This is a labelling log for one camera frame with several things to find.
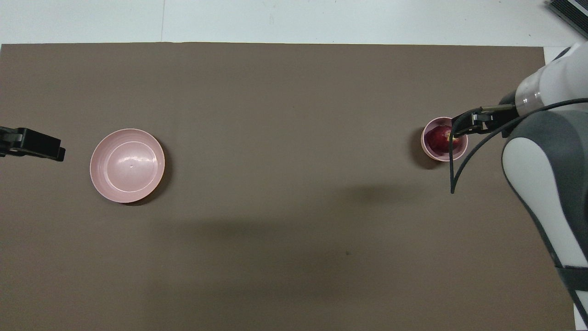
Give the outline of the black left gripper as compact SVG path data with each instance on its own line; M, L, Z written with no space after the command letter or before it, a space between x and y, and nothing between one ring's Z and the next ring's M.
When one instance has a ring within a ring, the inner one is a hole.
M66 149L61 147L61 140L32 129L15 129L0 127L0 157L21 155L63 161ZM13 149L18 143L18 150Z

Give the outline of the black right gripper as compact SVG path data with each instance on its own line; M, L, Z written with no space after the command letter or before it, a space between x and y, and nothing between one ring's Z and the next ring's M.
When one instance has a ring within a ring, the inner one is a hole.
M516 92L512 91L504 96L498 105L483 106L482 109L471 109L469 111L469 117L454 117L453 136L461 137L468 135L469 132L475 127L473 122L484 122L484 128L481 134L491 133L500 126L519 117L515 103ZM507 110L498 110L499 106L510 106L510 108ZM485 113L485 111L489 111L491 113L491 120L487 121L487 113Z

